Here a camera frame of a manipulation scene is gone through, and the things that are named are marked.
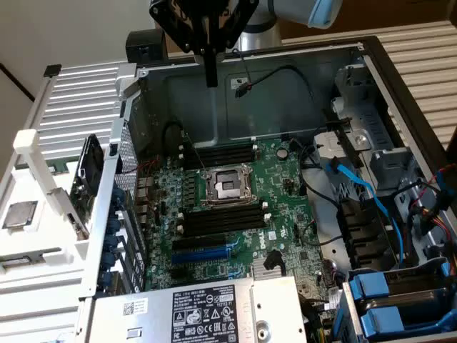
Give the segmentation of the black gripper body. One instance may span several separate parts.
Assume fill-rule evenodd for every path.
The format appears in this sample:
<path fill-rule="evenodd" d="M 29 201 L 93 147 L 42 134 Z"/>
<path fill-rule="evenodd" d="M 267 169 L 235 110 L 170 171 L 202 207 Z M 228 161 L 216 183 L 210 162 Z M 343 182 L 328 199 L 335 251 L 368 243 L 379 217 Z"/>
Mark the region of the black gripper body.
<path fill-rule="evenodd" d="M 185 14 L 190 19 L 219 18 L 227 13 L 229 0 L 190 0 L 186 1 Z"/>

